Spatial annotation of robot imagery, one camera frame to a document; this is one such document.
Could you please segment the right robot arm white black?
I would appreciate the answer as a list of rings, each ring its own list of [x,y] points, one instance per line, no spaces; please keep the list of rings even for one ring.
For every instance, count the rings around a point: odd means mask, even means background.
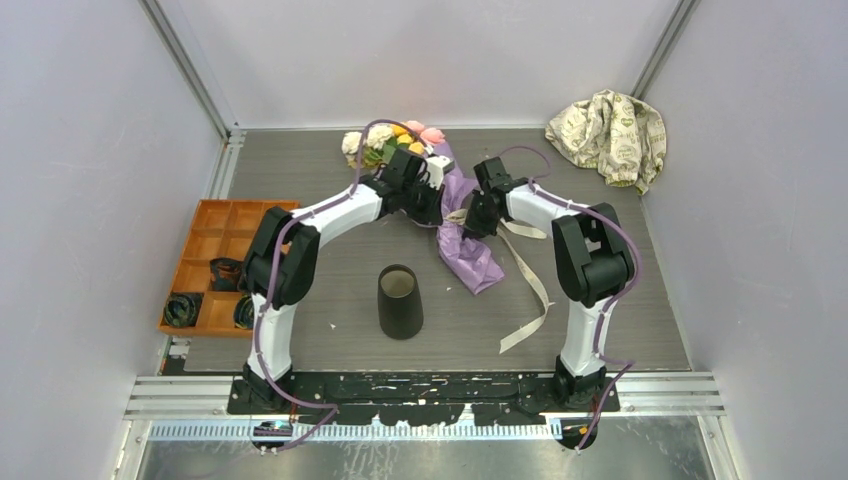
[[[478,187],[465,236],[493,235],[501,222],[515,220],[553,241],[557,279],[569,299],[569,313],[552,396],[565,409],[580,410],[604,388],[607,323],[637,273],[632,241],[607,203],[587,206],[560,198],[533,180],[511,177],[498,157],[477,164],[474,174]]]

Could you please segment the cream ribbon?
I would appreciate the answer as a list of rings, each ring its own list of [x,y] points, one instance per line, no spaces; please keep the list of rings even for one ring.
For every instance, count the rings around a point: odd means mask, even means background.
[[[478,240],[461,240],[459,238],[461,227],[465,225],[466,216],[467,210],[460,208],[448,213],[445,217],[444,232],[448,231],[449,225],[451,225],[453,232],[447,236],[447,247],[440,249],[440,256],[461,283],[472,294],[477,295],[501,282],[505,278],[505,273],[493,259],[489,247]],[[529,286],[535,300],[541,307],[541,313],[535,319],[503,337],[499,341],[500,354],[511,350],[538,331],[544,325],[552,305],[543,282],[510,242],[512,236],[544,240],[547,235],[535,227],[522,226],[510,221],[500,220],[496,224],[496,237],[503,242],[511,254],[521,277]]]

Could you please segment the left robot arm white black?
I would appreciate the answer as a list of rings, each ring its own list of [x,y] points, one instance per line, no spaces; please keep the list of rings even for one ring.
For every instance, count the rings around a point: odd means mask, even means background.
[[[445,155],[399,148],[378,173],[355,178],[332,197],[293,211],[266,211],[243,262],[254,309],[251,352],[242,373],[251,400],[269,413],[290,403],[293,320],[313,285],[320,249],[395,212],[421,225],[441,225],[443,183],[453,167]]]

